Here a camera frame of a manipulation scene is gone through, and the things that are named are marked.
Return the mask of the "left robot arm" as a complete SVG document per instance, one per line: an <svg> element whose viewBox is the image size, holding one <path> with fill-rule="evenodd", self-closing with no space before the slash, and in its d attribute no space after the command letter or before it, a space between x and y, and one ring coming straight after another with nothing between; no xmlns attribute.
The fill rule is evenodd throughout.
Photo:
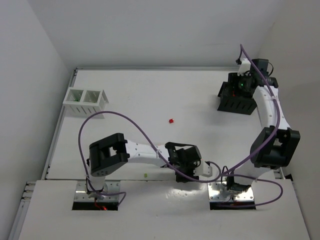
<svg viewBox="0 0 320 240"><path fill-rule="evenodd" d="M93 194L103 191L103 177L106 177L127 163L149 164L157 167L171 164L184 175L199 179L196 168L202 163L202 156L196 145L167 142L150 145L126 140L123 133L115 133L89 145L86 177L86 191Z"/></svg>

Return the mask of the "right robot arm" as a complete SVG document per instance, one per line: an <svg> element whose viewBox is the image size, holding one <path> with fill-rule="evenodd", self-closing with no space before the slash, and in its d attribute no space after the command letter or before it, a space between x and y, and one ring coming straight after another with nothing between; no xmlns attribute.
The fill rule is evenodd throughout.
<svg viewBox="0 0 320 240"><path fill-rule="evenodd" d="M279 85L268 72L267 59L238 58L238 72L228 75L227 110L250 115L257 110L261 132L250 147L248 160L230 171L226 188L230 192L247 191L253 181L270 170L289 165L301 139L299 131L288 124L279 100Z"/></svg>

